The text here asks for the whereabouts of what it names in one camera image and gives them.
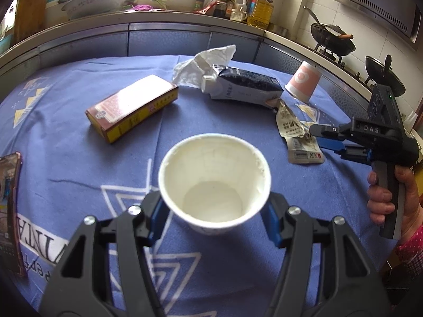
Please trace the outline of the person right hand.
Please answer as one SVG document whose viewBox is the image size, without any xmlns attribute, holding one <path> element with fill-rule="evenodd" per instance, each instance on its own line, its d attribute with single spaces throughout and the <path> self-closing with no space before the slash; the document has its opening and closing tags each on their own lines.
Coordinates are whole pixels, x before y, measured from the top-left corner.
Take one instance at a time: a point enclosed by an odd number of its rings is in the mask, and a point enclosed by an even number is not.
<svg viewBox="0 0 423 317">
<path fill-rule="evenodd" d="M 419 202 L 418 187 L 413 172 L 409 168 L 396 166 L 395 176 L 405 186 L 404 215 L 401 238 L 398 242 L 399 245 L 403 245 L 413 237 L 422 225 L 422 205 Z M 376 225 L 382 225 L 386 216 L 395 211 L 392 193 L 379 186 L 378 176 L 374 171 L 370 171 L 367 181 L 369 183 L 367 191 L 369 217 Z"/>
</svg>

